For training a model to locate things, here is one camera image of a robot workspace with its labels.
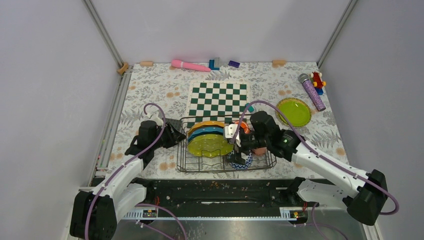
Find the orange dotted plate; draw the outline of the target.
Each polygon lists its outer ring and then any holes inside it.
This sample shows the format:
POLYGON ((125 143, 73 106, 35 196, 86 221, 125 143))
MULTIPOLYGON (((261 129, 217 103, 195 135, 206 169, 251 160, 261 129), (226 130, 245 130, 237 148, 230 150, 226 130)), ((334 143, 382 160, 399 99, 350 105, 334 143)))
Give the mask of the orange dotted plate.
POLYGON ((188 136, 191 136, 192 133, 195 130, 204 128, 204 127, 220 127, 220 128, 224 128, 225 127, 225 123, 221 122, 221 121, 216 121, 216 120, 207 120, 207 121, 202 121, 202 122, 198 122, 195 123, 187 132, 188 136))

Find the lime green dotted plate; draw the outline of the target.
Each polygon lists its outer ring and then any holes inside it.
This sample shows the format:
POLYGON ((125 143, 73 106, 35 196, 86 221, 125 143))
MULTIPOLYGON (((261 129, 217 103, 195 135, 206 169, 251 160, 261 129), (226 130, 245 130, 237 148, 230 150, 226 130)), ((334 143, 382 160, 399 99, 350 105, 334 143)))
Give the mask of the lime green dotted plate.
POLYGON ((188 145, 189 153, 196 157, 215 158, 232 152, 234 145, 228 143, 227 139, 219 134, 204 134, 196 136, 188 145))

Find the metal wire dish rack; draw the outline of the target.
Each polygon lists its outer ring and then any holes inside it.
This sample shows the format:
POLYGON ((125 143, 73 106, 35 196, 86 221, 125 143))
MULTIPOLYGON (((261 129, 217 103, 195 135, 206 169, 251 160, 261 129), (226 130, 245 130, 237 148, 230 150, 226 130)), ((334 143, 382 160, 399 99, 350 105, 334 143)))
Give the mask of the metal wire dish rack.
POLYGON ((231 160, 236 157, 228 153, 226 155, 217 155, 215 157, 195 156, 191 154, 187 148, 189 145, 189 130, 195 124, 203 121, 220 121, 225 124, 233 123, 239 120, 241 114, 233 115, 212 115, 212 116, 186 116, 180 119, 176 129, 186 135, 186 139, 178 144, 177 149, 177 170, 185 173, 225 173, 235 171, 253 171, 266 170, 274 167, 277 163, 277 158, 267 151, 263 155, 252 154, 249 160, 250 164, 245 167, 235 166, 231 160))

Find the teal dotted plate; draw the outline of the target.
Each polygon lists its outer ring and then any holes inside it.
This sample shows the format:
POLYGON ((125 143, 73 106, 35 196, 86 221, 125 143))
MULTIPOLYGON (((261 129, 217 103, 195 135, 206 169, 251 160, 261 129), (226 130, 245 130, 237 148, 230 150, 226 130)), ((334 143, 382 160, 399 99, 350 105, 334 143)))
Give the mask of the teal dotted plate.
POLYGON ((221 127, 204 127, 196 129, 187 139, 188 142, 192 141, 194 138, 207 134, 223 135, 224 130, 221 127))

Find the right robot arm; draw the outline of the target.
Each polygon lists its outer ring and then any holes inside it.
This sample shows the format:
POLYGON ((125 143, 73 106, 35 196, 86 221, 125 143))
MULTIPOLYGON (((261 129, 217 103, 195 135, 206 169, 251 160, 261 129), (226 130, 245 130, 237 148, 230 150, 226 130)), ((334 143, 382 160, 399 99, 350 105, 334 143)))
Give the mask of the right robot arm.
POLYGON ((297 177, 287 191, 287 201, 299 206, 304 201, 346 210, 358 222, 373 226, 381 216, 387 196, 386 176, 379 170, 367 172, 338 161, 291 129, 281 129, 265 111, 250 116, 246 133, 237 123, 224 127, 224 137, 242 152, 266 148, 272 155, 306 167, 330 184, 313 183, 297 177))

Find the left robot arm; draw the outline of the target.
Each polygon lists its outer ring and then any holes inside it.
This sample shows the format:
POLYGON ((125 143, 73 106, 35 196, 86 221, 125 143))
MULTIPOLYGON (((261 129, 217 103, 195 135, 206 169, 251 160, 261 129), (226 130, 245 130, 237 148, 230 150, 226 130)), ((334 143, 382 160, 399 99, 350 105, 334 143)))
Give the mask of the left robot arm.
POLYGON ((110 240, 119 221, 136 204, 154 202, 154 190, 133 180, 153 159, 155 150, 174 147, 185 139, 186 135, 169 122, 142 121, 121 165, 93 189, 75 196, 69 234, 84 240, 110 240))

